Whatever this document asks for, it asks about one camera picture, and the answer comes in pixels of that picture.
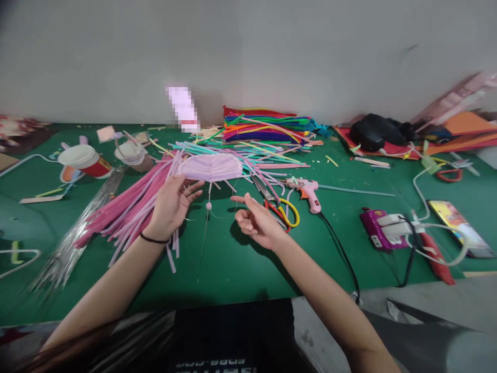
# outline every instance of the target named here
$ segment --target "wrist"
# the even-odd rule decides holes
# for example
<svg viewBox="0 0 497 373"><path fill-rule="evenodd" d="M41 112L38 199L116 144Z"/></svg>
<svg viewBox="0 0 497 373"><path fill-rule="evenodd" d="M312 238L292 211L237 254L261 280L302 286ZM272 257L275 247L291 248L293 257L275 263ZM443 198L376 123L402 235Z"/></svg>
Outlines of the wrist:
<svg viewBox="0 0 497 373"><path fill-rule="evenodd" d="M287 233L278 238L274 244L272 251L279 256L280 254L292 249L294 246L298 246L297 243L291 238Z"/></svg>
<svg viewBox="0 0 497 373"><path fill-rule="evenodd" d="M156 241L168 241L172 236L172 232L170 232L168 229L158 228L151 224L149 224L142 231L142 233L146 238L150 238Z"/></svg>

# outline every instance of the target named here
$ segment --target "hand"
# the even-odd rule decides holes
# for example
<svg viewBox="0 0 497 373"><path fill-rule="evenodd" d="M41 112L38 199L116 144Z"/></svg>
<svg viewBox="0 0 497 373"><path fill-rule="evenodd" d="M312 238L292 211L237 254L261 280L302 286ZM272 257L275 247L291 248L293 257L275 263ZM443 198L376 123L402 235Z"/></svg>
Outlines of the hand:
<svg viewBox="0 0 497 373"><path fill-rule="evenodd" d="M202 194L198 189L204 185L203 181L191 183L185 175L175 175L164 183L157 194L152 220L143 231L145 236L167 241L183 224L188 207Z"/></svg>
<svg viewBox="0 0 497 373"><path fill-rule="evenodd" d="M281 228L267 208L260 205L250 194L244 197L233 196L232 201L246 204L249 210L238 210L235 220L242 232L249 235L262 247L276 250L287 238L291 239Z"/></svg>

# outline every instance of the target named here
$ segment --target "white wall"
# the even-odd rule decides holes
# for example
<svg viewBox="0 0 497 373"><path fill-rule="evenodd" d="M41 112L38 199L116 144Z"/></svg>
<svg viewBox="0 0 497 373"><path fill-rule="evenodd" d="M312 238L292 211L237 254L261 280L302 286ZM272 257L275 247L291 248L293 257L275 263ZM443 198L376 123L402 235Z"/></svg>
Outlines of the white wall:
<svg viewBox="0 0 497 373"><path fill-rule="evenodd" d="M193 87L204 124L223 104L408 120L497 69L495 0L0 3L0 112L50 121L165 123L171 83Z"/></svg>

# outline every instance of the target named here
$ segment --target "black cable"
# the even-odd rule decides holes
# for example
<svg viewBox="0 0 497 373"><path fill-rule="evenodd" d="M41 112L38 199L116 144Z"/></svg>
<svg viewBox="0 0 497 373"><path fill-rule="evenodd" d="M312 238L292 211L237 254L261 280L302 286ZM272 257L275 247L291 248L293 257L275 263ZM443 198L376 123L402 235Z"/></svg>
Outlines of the black cable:
<svg viewBox="0 0 497 373"><path fill-rule="evenodd" d="M414 236L414 244L412 245L411 253L409 255L409 259L407 260L407 267L405 269L404 282L402 283L402 285L397 286L398 288L403 288L407 285L407 282L409 281L409 275L411 274L411 268L413 267L414 253L416 252L416 249L421 250L422 243L420 242L419 235L416 233L416 228L414 228L414 225L410 222L410 220L406 217L400 217L400 218L405 220L405 222L409 225Z"/></svg>
<svg viewBox="0 0 497 373"><path fill-rule="evenodd" d="M354 272L354 269L352 268L352 264L350 264L350 260L348 259L347 253L345 252L345 250L344 250L344 248L342 246L342 243L340 242L340 239L338 238L337 234L335 233L335 230L331 226L330 222L328 221L328 219L326 219L326 216L323 214L322 211L319 213L319 216L326 222L326 224L330 228L330 231L332 232L331 237L333 238L333 241L335 241L335 244L339 248L340 254L343 257L343 259L345 261L345 264L347 265L347 267L348 267L348 269L350 271L350 274L352 275L352 279L354 281L354 286L356 287L356 292L357 292L356 305L359 306L359 302L360 302L360 299L361 299L361 292L360 292L360 289L359 289L359 281L357 281L356 273Z"/></svg>

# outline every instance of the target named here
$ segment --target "phone screen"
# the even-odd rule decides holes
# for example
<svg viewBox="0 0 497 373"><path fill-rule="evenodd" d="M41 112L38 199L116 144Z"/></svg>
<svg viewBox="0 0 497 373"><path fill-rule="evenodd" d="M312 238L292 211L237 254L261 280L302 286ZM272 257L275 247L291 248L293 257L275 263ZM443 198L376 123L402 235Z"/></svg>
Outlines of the phone screen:
<svg viewBox="0 0 497 373"><path fill-rule="evenodd" d="M454 207L452 203L443 200L429 200L428 204L432 208L433 212L435 212L438 217L445 223L445 225L450 228L458 229L466 235L466 237L470 241L470 251L483 250L493 253L490 249L490 246L488 246L488 244L483 241L480 235L476 233L473 227L470 226L464 216ZM456 240L461 243L461 245L464 244L464 239L459 232L452 231L452 233L454 234Z"/></svg>

